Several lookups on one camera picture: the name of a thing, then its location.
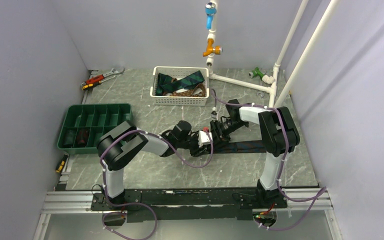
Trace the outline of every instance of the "brown item in basket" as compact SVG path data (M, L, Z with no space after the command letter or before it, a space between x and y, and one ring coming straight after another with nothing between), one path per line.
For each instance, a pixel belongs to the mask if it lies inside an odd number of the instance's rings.
M199 93L194 94L194 92L197 89L201 89L202 91L199 92ZM207 93L207 91L206 91L205 85L203 83L200 83L200 84L196 85L196 87L194 89L189 89L189 90L182 91L182 92L173 92L173 93L171 93L170 97L198 97L198 98L205 98L206 93Z

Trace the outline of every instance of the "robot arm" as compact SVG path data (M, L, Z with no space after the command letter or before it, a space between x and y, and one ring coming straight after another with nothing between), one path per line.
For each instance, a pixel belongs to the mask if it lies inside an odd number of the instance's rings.
M229 103L239 104L238 100L230 100ZM257 191L260 195L273 196L277 191L276 177L281 163L281 154L285 151L293 152L300 142L300 137L292 116L286 107L278 108L281 118L269 110L256 107L238 107L226 105L229 117L223 120L212 120L210 122L209 135L213 141L214 148L222 148L229 144L230 134L242 126L248 127L249 122L258 124L261 131L261 144L266 149L266 161L264 171L257 183ZM286 143L280 121L286 128L289 149ZM99 156L121 135L137 130L138 128L130 121L125 121L113 130L103 135L98 141ZM192 131L192 126L187 121L179 121L172 129L161 134L161 138L168 141L175 149L187 149L191 156L200 156L210 152L209 139L202 131ZM167 143L163 140L142 134L133 133L126 136L121 142L112 147L105 155L105 177L107 181L108 196L112 203L124 202L123 172L124 167L140 152L149 152L160 157L174 154Z

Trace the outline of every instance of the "white wall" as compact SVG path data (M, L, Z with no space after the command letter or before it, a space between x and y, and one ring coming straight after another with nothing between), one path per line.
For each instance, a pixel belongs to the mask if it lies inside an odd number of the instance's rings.
M292 100L344 239L384 239L384 1L340 2Z
M87 74L49 0L0 0L0 240L33 238Z
M312 16L321 0L311 0ZM207 0L53 0L88 69L205 66ZM214 66L273 66L301 0L220 0Z

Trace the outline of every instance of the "white plastic basket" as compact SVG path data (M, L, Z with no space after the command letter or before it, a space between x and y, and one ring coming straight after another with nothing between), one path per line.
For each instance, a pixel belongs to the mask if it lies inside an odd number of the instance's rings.
M196 71L201 71L205 78L205 97L195 96L155 96L157 89L158 74L162 73L176 79L182 79ZM210 81L208 68L205 67L178 67L178 66L156 66L153 69L153 87L149 94L154 99L156 105L183 105L183 106L205 106L208 97L210 96Z

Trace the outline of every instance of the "green cloth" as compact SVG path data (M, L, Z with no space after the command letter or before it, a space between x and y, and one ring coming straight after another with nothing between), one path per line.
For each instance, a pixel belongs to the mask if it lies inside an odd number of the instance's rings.
M172 82L172 79L169 75L158 73L155 95L162 96L163 93L173 93L180 89L194 89L196 85L205 81L200 71L196 71L177 81Z

